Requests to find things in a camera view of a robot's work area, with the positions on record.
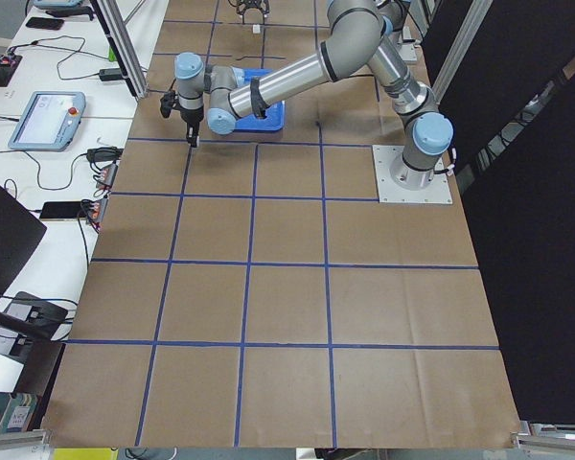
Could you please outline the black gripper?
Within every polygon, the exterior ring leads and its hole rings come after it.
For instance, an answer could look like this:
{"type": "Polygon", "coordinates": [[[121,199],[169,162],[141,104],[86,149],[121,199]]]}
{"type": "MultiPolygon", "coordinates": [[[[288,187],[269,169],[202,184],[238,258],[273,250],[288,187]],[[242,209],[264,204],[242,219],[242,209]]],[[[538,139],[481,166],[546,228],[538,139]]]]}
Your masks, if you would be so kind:
{"type": "Polygon", "coordinates": [[[258,11],[262,17],[267,17],[270,13],[268,0],[229,0],[229,5],[239,17],[245,17],[249,10],[258,11]]]}
{"type": "Polygon", "coordinates": [[[203,108],[181,108],[181,119],[186,123],[186,141],[191,146],[195,138],[198,138],[200,123],[203,121],[203,108]]]}

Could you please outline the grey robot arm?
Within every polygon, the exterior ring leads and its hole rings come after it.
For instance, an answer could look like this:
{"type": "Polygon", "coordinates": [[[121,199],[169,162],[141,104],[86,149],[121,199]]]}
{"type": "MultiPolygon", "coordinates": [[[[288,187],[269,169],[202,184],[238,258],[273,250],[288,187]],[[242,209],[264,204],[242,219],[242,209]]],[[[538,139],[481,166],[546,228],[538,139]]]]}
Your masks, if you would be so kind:
{"type": "Polygon", "coordinates": [[[411,74],[390,39],[389,18],[374,1],[331,1],[329,37],[314,54],[247,80],[241,68],[205,65],[194,53],[174,60],[174,86],[160,100],[164,118],[178,111],[186,140],[198,144],[199,126],[215,134],[232,133],[239,119],[266,116],[274,104],[327,82],[342,81],[368,67],[402,120],[405,143],[390,167],[393,180],[406,190],[422,190],[437,174],[437,162],[450,150],[451,121],[441,114],[433,90],[411,74]]]}

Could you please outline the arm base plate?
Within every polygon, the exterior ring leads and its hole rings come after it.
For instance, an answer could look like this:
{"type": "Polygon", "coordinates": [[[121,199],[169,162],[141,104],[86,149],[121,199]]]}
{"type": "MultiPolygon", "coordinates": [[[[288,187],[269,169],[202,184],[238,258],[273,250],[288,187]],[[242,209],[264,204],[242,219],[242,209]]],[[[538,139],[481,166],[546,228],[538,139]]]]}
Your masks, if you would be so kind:
{"type": "Polygon", "coordinates": [[[403,146],[373,145],[379,202],[399,205],[451,205],[449,179],[434,170],[417,172],[403,162],[403,146]]]}

